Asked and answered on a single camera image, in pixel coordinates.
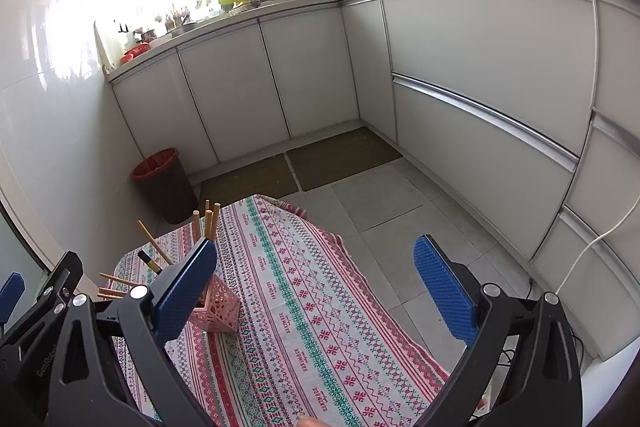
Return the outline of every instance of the gray tile floor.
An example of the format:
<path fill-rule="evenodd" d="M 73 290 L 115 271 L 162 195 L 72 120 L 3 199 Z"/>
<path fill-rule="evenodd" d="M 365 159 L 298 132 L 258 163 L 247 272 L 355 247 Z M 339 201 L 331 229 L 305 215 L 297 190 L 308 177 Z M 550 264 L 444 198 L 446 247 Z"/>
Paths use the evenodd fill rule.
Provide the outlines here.
<path fill-rule="evenodd" d="M 337 233 L 354 263 L 402 328 L 452 371 L 464 351 L 453 338 L 414 266 L 415 240 L 433 235 L 452 261 L 481 283 L 526 297 L 529 275 L 465 210 L 405 158 L 283 200 Z M 534 286 L 534 295 L 540 290 Z"/>

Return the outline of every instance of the pink plastic holder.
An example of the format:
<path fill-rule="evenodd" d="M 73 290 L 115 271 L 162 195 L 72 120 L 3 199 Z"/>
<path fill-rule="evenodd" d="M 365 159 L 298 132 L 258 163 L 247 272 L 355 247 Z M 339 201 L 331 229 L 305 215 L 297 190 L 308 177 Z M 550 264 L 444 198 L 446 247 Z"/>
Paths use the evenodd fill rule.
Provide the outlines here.
<path fill-rule="evenodd" d="M 214 275 L 207 285 L 204 308 L 194 308 L 189 320 L 205 331 L 235 333 L 238 331 L 240 299 L 231 288 Z"/>

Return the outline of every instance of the white cabinet door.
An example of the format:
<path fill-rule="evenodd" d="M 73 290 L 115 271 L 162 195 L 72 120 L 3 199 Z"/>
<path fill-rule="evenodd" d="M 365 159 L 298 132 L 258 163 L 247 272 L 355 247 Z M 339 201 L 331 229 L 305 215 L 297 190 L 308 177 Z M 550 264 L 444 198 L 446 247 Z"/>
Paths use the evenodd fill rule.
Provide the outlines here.
<path fill-rule="evenodd" d="M 342 7 L 360 117 L 396 141 L 394 94 L 380 0 Z"/>
<path fill-rule="evenodd" d="M 590 0 L 383 0 L 396 73 L 447 87 L 579 154 L 595 68 Z"/>
<path fill-rule="evenodd" d="M 619 222 L 640 194 L 639 154 L 638 138 L 627 133 L 625 140 L 624 130 L 596 115 L 568 206 L 597 234 Z M 640 209 L 605 241 L 640 280 Z"/>
<path fill-rule="evenodd" d="M 394 88 L 400 146 L 530 259 L 556 217 L 570 170 L 550 159 L 554 152 L 543 143 L 539 150 L 523 141 L 535 144 L 533 136 L 516 137 L 517 128 L 510 134 L 469 112 L 471 107 L 444 102 L 410 82 L 396 78 Z"/>
<path fill-rule="evenodd" d="M 340 9 L 260 22 L 291 136 L 355 120 L 358 105 Z"/>
<path fill-rule="evenodd" d="M 178 52 L 221 162 L 289 138 L 257 23 Z"/>
<path fill-rule="evenodd" d="M 580 218 L 563 210 L 538 252 L 534 266 L 556 290 L 587 242 L 595 238 Z M 559 297 L 608 359 L 640 335 L 638 282 L 620 269 L 606 249 L 582 256 Z"/>
<path fill-rule="evenodd" d="M 598 89 L 595 106 L 609 118 L 640 136 L 640 3 L 632 15 L 598 1 Z"/>
<path fill-rule="evenodd" d="M 176 147 L 187 174 L 218 164 L 178 55 L 143 68 L 113 89 L 145 157 Z"/>

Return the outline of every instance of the tablecloth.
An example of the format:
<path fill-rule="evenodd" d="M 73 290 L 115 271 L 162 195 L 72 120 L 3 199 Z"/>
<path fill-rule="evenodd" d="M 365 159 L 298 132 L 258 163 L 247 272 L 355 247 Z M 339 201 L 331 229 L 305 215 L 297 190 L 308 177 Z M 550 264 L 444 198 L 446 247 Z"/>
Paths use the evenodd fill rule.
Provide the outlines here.
<path fill-rule="evenodd" d="M 239 331 L 187 323 L 166 352 L 220 426 L 293 426 L 302 414 L 334 427 L 411 426 L 448 374 L 383 308 L 342 239 L 304 217 L 259 195 L 222 208 L 216 273 L 241 299 Z M 191 225 L 158 242 L 180 261 Z M 143 250 L 161 264 L 151 245 Z M 155 274 L 136 251 L 114 274 L 150 285 Z M 157 417 L 126 344 L 115 344 L 141 410 Z"/>

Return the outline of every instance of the doormat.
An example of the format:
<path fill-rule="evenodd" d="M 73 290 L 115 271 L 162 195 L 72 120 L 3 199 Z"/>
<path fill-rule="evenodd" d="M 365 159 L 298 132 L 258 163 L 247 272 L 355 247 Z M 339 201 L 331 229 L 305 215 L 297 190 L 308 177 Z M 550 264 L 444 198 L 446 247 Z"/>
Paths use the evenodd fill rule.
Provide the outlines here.
<path fill-rule="evenodd" d="M 298 191 L 284 154 L 272 156 L 226 174 L 202 182 L 200 215 L 206 200 L 222 206 L 235 203 L 254 194 L 282 198 Z"/>
<path fill-rule="evenodd" d="M 292 149 L 287 155 L 303 190 L 337 182 L 402 157 L 366 127 Z"/>

